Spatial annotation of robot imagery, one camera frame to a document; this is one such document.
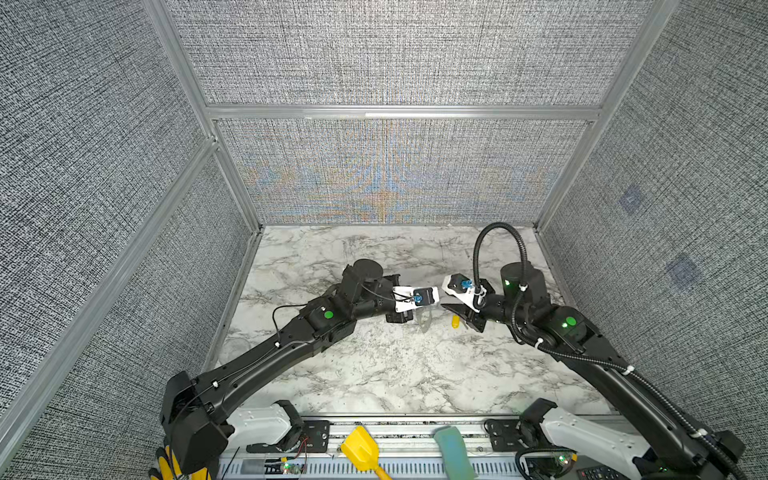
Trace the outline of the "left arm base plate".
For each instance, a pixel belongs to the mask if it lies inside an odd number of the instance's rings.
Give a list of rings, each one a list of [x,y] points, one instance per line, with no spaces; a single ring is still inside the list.
[[[331,423],[327,420],[308,420],[302,425],[292,426],[276,444],[257,443],[246,446],[248,453],[289,454],[298,456],[298,451],[326,453],[330,438]]]

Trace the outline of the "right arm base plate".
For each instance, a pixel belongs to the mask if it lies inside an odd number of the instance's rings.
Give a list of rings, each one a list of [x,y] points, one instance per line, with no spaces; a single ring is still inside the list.
[[[486,419],[483,428],[494,452],[514,452],[539,444],[537,427],[520,419]]]

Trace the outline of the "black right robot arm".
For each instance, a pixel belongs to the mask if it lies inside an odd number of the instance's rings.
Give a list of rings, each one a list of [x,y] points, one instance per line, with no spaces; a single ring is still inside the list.
[[[686,414],[619,354],[576,308],[552,303],[541,271],[529,263],[501,270],[503,291],[457,273],[442,283],[447,305],[472,329],[506,325],[516,342],[563,363],[595,388],[635,429],[623,433],[582,420],[539,399],[520,415],[516,439],[530,451],[571,451],[628,479],[745,478],[738,461],[744,443]]]

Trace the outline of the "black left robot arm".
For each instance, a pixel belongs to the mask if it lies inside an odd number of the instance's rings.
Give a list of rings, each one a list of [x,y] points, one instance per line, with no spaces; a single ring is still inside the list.
[[[348,337],[358,321],[379,315],[396,323],[397,274],[360,259],[345,267],[339,283],[300,305],[287,324],[261,344],[218,368],[191,376],[180,371],[166,383],[160,424],[173,454],[171,463],[191,475],[211,469],[240,433],[232,415],[254,393],[298,363]]]

